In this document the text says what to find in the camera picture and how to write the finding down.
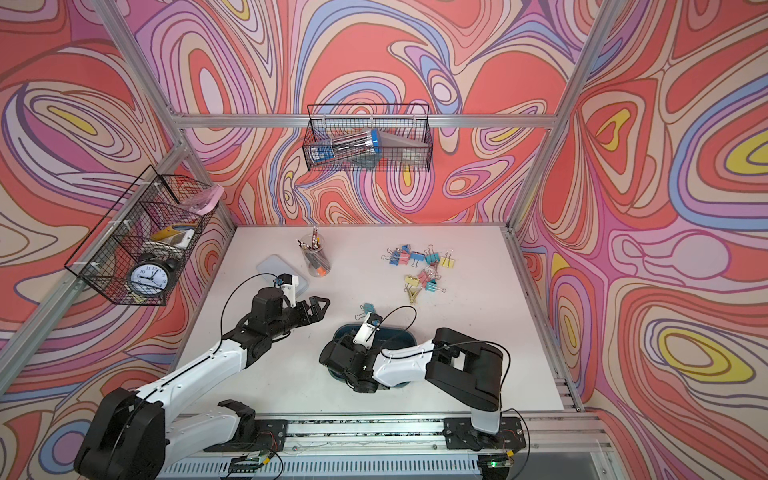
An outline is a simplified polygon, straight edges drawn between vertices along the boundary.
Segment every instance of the clock face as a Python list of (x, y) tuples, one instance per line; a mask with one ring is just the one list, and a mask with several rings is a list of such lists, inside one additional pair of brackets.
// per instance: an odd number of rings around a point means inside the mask
[(128, 286), (144, 296), (158, 295), (168, 286), (168, 273), (159, 265), (145, 263), (131, 271)]

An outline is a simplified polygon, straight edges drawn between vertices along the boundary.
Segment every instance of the colorful patterned backdrop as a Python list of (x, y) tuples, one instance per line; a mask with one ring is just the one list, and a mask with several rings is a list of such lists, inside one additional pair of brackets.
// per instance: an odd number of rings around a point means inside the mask
[[(121, 3), (173, 109), (306, 113), (424, 101), (439, 114), (554, 113), (594, 2)], [(503, 222), (543, 135), (443, 128), (433, 171), (308, 174), (300, 129), (188, 132), (239, 224)]]
[(174, 109), (218, 114), (414, 100), (443, 114), (529, 101), (551, 113), (598, 10), (591, 0), (118, 3)]
[(302, 129), (187, 133), (240, 225), (503, 222), (543, 129), (460, 128), (429, 172), (307, 172)]
[[(170, 147), (89, 4), (0, 2), (0, 345)], [(215, 217), (164, 308), (80, 295), (0, 398), (0, 479), (77, 477), (71, 463), (101, 397), (166, 372), (228, 240)]]
[(768, 478), (768, 4), (631, 0), (517, 226), (632, 478)]

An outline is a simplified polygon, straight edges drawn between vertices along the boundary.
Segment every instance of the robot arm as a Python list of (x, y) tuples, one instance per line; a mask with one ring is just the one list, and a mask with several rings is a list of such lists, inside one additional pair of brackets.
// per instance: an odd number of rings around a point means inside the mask
[(256, 362), (273, 339), (323, 319), (330, 301), (311, 296), (309, 304), (297, 302), (297, 280), (283, 274), (275, 287), (259, 290), (250, 313), (196, 359), (135, 392), (118, 388), (107, 394), (75, 457), (74, 470), (92, 480), (151, 480), (164, 466), (201, 449), (238, 435), (252, 438), (248, 408), (232, 400), (175, 420), (205, 392)]
[(403, 382), (426, 380), (470, 408), (472, 426), (498, 433), (502, 360), (501, 350), (449, 328), (421, 345), (399, 350), (370, 349), (381, 323), (375, 313), (357, 334), (329, 342), (319, 362), (344, 376), (361, 393), (373, 393)]

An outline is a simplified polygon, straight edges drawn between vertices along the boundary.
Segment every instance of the wire mesh basket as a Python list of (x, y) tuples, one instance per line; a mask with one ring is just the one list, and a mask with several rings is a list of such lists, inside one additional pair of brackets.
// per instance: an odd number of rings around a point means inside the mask
[[(151, 178), (143, 181), (147, 174)], [(181, 208), (179, 203), (209, 186), (184, 175), (159, 175), (152, 166), (148, 167), (113, 205), (115, 209), (125, 204), (129, 193), (139, 196), (124, 217), (108, 222), (107, 236), (93, 256), (87, 261), (72, 261), (112, 212), (104, 215), (78, 245), (65, 268), (116, 305), (165, 306), (200, 235), (216, 212), (214, 209), (198, 215)], [(182, 228), (181, 225), (185, 230), (194, 231), (185, 248), (152, 239), (170, 226)], [(148, 289), (145, 284), (130, 279), (134, 267), (145, 260), (172, 267), (165, 288)]]
[(429, 171), (429, 105), (311, 104), (302, 148), (308, 170)]

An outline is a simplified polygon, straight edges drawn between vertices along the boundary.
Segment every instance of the pencil holder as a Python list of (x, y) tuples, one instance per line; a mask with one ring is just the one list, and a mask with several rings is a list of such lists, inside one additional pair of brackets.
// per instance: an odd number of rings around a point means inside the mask
[[(306, 262), (306, 268), (310, 271), (312, 276), (325, 276), (331, 271), (331, 262), (328, 261), (325, 251), (325, 240), (322, 235), (317, 236), (319, 240), (319, 246), (317, 248), (301, 248), (301, 253), (304, 254), (304, 261)], [(301, 237), (301, 241), (305, 245), (312, 246), (312, 234), (308, 233)]]

